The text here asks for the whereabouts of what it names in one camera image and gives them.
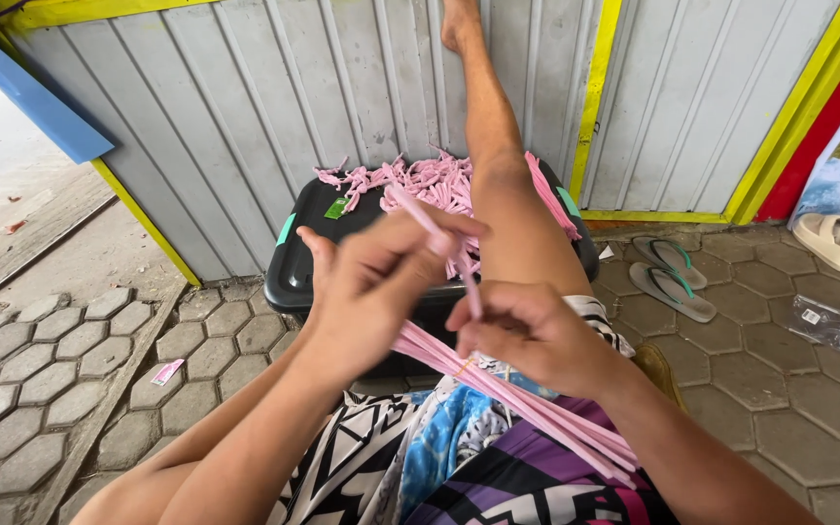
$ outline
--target gray metal panel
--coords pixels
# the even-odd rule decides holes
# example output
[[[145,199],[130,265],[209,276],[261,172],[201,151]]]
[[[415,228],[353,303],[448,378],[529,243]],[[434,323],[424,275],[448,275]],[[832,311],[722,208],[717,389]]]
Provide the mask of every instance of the gray metal panel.
[[[839,0],[632,0],[589,209],[725,209]]]
[[[525,145],[569,179],[600,0],[481,0]],[[440,0],[226,0],[16,44],[201,280],[260,273],[315,165],[466,155]]]

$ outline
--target plastic packaging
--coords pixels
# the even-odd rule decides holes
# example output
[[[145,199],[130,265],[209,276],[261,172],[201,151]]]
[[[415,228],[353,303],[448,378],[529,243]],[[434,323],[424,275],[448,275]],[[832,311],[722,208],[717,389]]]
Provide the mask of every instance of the plastic packaging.
[[[796,295],[792,298],[792,316],[787,328],[840,350],[840,310],[832,306],[813,301],[804,295]]]

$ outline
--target gray flip-flop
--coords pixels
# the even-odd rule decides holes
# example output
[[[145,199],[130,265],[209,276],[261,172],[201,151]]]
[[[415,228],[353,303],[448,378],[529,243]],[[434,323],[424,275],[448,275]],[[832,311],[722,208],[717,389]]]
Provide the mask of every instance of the gray flip-flop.
[[[692,320],[708,322],[718,314],[715,304],[695,295],[676,272],[635,262],[628,277],[634,286]]]
[[[682,280],[689,284],[689,288],[702,290],[708,284],[702,272],[693,268],[693,262],[682,246],[654,237],[635,237],[631,242],[640,255],[646,257],[651,263],[679,274]]]

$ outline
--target black plastic storage box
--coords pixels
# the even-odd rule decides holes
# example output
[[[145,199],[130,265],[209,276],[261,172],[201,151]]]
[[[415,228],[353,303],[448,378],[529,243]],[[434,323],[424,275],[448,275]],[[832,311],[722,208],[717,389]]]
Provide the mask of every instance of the black plastic storage box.
[[[582,236],[582,239],[572,242],[572,247],[576,250],[591,282],[598,275],[598,252],[595,244],[553,170],[544,161],[540,162],[540,169],[550,187],[554,189],[556,199],[563,209],[568,210],[569,219]],[[324,217],[336,199],[344,196],[348,188],[349,185],[344,184],[342,190],[337,192],[334,186],[315,178],[297,197],[293,212],[287,218],[277,240],[277,247],[264,280],[265,299],[275,311],[296,315],[303,321],[313,306],[313,257],[310,256],[309,248],[294,233],[299,226],[309,226],[320,235],[339,243],[345,235],[362,230],[384,213],[379,204],[384,190],[378,188],[362,195],[358,206],[351,213],[335,220]],[[417,305],[412,319],[440,341],[454,347],[455,335],[447,332],[442,325],[449,317],[453,305],[464,295],[465,286],[458,278],[432,288]],[[391,358],[366,377],[418,376],[432,373],[426,365],[400,354],[392,354]]]

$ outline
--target brown shoe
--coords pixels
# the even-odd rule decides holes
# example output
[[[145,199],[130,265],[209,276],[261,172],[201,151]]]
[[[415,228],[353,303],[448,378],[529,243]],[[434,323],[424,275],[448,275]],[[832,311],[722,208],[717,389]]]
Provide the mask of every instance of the brown shoe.
[[[686,414],[689,409],[683,402],[683,396],[680,395],[680,387],[676,384],[676,377],[673,376],[673,371],[666,362],[666,358],[657,345],[653,343],[644,343],[636,349],[637,355],[631,358],[631,361],[637,365],[637,368],[647,376],[653,385],[659,389],[666,397],[676,404]]]

